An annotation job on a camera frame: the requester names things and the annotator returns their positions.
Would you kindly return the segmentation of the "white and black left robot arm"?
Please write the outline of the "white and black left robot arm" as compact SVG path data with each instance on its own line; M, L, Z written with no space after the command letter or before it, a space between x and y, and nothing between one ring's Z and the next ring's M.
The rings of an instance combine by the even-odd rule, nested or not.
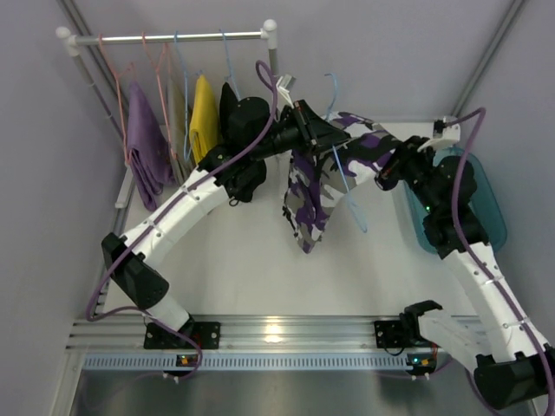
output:
M259 97L223 106L224 141L198 162L191 177L160 208L122 236L101 242L108 277L135 309L179 338L193 331L193 317L170 294L158 263L209 211L231 199L248 202L265 180L265 159L290 150L318 155L349 134L316 114L304 100L282 115Z

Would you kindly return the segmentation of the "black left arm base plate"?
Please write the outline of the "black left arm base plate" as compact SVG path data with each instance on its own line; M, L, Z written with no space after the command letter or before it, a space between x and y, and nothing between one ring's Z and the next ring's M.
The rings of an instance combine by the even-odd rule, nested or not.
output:
M189 338L201 349L217 350L220 329L219 322L195 322ZM194 349L194 346L151 322L146 326L143 348L147 350Z

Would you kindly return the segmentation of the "purple camouflage trousers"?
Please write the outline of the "purple camouflage trousers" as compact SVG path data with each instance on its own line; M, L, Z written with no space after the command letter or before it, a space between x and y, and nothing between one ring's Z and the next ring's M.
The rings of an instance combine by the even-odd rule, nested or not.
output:
M356 114L333 112L330 123L351 136L336 146L350 190L375 177L401 143L380 123ZM321 241L345 193L332 149L317 156L291 153L283 212L304 253Z

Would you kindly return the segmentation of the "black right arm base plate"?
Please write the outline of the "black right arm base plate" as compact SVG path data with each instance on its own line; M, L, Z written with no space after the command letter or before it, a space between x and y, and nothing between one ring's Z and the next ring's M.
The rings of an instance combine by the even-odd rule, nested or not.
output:
M401 320L374 321L376 345L383 349L425 348L431 342L421 337L416 323Z

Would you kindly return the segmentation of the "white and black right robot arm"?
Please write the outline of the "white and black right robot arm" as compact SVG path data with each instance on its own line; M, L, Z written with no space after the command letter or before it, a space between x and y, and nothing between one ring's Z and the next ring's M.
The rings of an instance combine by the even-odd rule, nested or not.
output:
M480 334L457 322L432 301L406 307L400 315L411 343L432 342L472 376L493 409L547 398L554 413L554 347L520 306L500 270L488 235L469 206L476 190L467 158L434 164L427 138L400 142L375 182L384 191L405 182L427 209L425 235L452 271L483 326Z

